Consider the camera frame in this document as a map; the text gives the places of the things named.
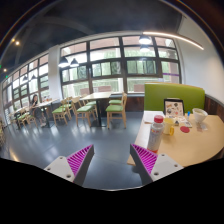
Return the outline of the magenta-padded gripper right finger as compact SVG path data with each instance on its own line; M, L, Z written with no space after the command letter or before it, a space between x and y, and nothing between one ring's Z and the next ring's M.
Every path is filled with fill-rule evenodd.
M142 184L147 185L182 169L167 154L155 154L141 146L131 144L130 154L140 174Z

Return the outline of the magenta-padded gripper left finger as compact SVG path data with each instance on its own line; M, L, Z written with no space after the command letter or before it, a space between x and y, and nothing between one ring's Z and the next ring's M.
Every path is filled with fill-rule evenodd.
M94 145L91 144L67 157L59 156L45 171L82 186L93 155Z

